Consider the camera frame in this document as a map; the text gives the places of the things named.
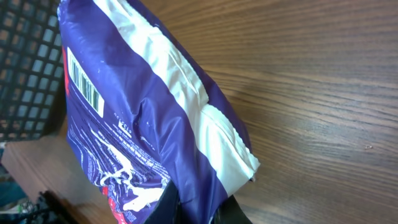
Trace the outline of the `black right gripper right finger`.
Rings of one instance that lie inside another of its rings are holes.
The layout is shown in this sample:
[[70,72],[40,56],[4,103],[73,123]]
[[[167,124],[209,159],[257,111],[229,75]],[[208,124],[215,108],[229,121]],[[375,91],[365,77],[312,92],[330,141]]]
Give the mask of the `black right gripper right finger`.
[[224,201],[214,215],[214,224],[252,224],[232,195]]

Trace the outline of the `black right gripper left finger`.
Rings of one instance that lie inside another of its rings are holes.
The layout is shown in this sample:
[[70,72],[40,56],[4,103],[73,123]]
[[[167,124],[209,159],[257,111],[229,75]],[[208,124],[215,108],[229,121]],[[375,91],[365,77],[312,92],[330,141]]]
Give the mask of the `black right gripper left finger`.
[[180,224],[180,199],[172,181],[167,184],[154,211],[144,224]]

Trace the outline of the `red purple pad pack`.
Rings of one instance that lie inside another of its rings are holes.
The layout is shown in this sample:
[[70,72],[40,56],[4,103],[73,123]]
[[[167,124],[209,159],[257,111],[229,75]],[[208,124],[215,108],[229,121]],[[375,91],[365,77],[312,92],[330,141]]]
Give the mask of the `red purple pad pack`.
[[118,223],[144,223],[172,181],[180,223],[214,223],[259,160],[216,82],[140,1],[57,9],[67,140]]

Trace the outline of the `grey plastic basket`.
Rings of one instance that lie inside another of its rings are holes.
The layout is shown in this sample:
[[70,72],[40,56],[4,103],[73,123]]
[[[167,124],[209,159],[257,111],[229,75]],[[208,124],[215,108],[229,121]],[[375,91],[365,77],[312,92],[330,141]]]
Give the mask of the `grey plastic basket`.
[[56,133],[65,119],[56,0],[1,0],[1,141]]

